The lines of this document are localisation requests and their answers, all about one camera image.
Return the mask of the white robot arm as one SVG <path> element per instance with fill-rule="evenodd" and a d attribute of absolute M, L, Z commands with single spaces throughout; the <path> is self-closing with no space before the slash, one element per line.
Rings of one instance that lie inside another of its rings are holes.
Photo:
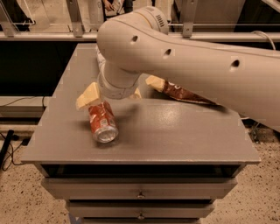
<path fill-rule="evenodd" d="M 104 22 L 97 46 L 107 98 L 133 95 L 139 76 L 152 74 L 280 131 L 277 51 L 173 38 L 163 12 L 151 6 Z"/>

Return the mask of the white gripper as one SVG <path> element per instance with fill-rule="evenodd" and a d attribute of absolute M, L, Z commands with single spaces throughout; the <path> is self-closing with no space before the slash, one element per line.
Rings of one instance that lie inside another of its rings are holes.
<path fill-rule="evenodd" d="M 101 93 L 105 97 L 115 100 L 127 97 L 141 99 L 140 90 L 137 88 L 139 76 L 140 73 L 138 72 L 121 69 L 119 66 L 106 61 L 100 68 L 97 78 L 98 84 L 92 82 L 85 89 L 76 100 L 76 108 L 80 110 L 100 104 L 102 102 Z"/>

